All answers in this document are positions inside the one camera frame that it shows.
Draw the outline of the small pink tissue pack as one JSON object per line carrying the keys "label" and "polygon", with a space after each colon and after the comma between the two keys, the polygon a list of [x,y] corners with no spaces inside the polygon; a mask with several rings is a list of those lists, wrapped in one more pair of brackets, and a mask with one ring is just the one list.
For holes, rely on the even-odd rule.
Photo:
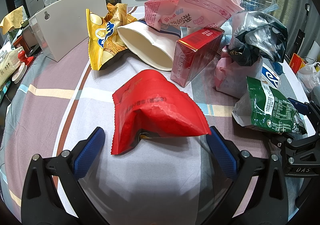
{"label": "small pink tissue pack", "polygon": [[221,52],[215,68],[215,88],[224,94],[241,98],[247,91],[246,77],[260,79],[262,66],[261,57],[252,66],[240,66],[227,52]]}

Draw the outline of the black plastic bag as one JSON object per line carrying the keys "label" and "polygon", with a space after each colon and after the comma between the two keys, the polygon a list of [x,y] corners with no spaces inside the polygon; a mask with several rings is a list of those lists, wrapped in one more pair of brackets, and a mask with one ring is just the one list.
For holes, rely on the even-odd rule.
{"label": "black plastic bag", "polygon": [[226,46],[233,61],[252,66],[259,57],[284,61],[288,41],[285,25],[262,11],[237,13],[232,18],[232,38]]}

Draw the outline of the upright vacuum cleaner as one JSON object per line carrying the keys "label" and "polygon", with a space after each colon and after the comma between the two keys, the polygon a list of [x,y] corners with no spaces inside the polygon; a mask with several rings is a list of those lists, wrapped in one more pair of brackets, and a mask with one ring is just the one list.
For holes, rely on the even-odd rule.
{"label": "upright vacuum cleaner", "polygon": [[306,10],[306,16],[305,16],[305,20],[304,20],[302,29],[298,30],[295,42],[293,44],[292,53],[295,53],[295,54],[299,53],[300,48],[301,48],[303,41],[304,41],[304,38],[305,38],[305,29],[306,29],[306,24],[307,24],[309,12],[310,12],[310,4],[309,3],[305,4],[305,10]]}

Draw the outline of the white blue medicine box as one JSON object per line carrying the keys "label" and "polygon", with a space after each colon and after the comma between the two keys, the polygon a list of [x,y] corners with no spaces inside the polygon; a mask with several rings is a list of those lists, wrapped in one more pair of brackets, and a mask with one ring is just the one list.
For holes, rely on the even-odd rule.
{"label": "white blue medicine box", "polygon": [[280,84],[280,77],[273,72],[265,63],[261,68],[261,81],[267,83],[274,89],[277,89]]}

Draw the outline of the yellow chip bag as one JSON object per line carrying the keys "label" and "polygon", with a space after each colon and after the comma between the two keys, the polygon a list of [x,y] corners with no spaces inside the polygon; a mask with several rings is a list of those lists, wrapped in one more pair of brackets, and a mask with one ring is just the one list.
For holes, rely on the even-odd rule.
{"label": "yellow chip bag", "polygon": [[88,56],[91,68],[97,71],[118,53],[127,49],[120,38],[118,28],[137,21],[137,18],[127,13],[127,4],[108,3],[106,8],[108,13],[105,17],[86,9]]}

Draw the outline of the large pink plastic bag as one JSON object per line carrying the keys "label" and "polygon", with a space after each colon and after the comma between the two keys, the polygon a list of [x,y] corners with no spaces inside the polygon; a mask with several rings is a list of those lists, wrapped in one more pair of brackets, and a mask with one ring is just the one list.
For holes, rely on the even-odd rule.
{"label": "large pink plastic bag", "polygon": [[173,27],[221,27],[229,18],[244,10],[241,0],[148,0],[144,3],[145,21],[160,30]]}

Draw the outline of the green snack bag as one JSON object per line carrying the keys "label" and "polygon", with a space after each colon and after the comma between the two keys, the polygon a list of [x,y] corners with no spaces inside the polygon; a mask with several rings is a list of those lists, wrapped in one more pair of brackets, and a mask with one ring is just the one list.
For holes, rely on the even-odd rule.
{"label": "green snack bag", "polygon": [[307,133],[298,110],[280,91],[253,77],[247,76],[246,82],[246,93],[232,109],[237,124],[278,134]]}

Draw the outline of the white pink plastic bag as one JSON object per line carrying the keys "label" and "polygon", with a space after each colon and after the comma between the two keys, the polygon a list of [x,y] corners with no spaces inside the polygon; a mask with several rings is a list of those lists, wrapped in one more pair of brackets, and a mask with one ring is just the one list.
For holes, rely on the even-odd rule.
{"label": "white pink plastic bag", "polygon": [[307,96],[310,95],[310,92],[314,87],[320,85],[319,74],[319,62],[307,64],[298,70],[296,76]]}

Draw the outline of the red stamp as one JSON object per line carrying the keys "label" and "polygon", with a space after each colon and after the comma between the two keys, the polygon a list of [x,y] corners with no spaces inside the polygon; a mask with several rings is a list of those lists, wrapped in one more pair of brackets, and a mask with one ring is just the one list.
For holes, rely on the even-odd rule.
{"label": "red stamp", "polygon": [[27,67],[31,65],[31,63],[34,61],[34,56],[27,57],[24,50],[21,50],[18,55],[18,59],[23,62]]}

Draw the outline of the white paper cup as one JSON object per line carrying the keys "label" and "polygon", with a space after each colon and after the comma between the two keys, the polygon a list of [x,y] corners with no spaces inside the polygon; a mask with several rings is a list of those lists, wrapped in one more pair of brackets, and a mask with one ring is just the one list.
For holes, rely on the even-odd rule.
{"label": "white paper cup", "polygon": [[170,25],[161,25],[158,31],[141,19],[117,28],[126,47],[143,62],[162,71],[171,71],[175,45],[181,31]]}

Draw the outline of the yellow cloth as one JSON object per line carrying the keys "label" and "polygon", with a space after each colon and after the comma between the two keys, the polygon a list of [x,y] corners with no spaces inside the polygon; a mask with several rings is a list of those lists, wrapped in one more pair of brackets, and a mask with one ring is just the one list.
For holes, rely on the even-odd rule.
{"label": "yellow cloth", "polygon": [[19,29],[22,23],[27,20],[27,14],[24,6],[20,6],[7,14],[1,21],[2,35],[8,33],[11,29]]}

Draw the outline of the red paper shopping bag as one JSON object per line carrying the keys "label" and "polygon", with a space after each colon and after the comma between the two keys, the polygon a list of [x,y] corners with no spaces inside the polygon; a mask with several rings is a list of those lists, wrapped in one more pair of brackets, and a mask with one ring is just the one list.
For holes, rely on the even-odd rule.
{"label": "red paper shopping bag", "polygon": [[290,60],[289,66],[294,74],[296,74],[301,68],[303,68],[306,65],[304,59],[297,55],[296,53],[293,53],[292,58]]}

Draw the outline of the red snack bag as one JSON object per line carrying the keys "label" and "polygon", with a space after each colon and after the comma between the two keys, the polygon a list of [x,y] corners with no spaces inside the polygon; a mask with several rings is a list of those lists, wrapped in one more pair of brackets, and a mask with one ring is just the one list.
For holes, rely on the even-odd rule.
{"label": "red snack bag", "polygon": [[113,95],[115,130],[111,154],[136,146],[138,135],[193,137],[211,134],[200,107],[156,70],[143,70]]}

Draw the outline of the red cigarette box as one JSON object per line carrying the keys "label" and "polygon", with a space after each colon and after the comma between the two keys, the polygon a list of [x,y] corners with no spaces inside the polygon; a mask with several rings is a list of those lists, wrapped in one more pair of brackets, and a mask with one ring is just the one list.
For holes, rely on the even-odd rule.
{"label": "red cigarette box", "polygon": [[197,30],[176,42],[171,80],[187,86],[215,57],[223,38],[220,28]]}

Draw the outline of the white cabinet box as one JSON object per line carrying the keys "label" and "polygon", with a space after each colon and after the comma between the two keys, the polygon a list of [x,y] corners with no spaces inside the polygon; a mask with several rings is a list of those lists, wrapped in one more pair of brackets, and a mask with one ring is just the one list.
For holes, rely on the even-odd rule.
{"label": "white cabinet box", "polygon": [[29,19],[45,56],[58,62],[88,37],[86,9],[106,16],[106,0],[58,0]]}

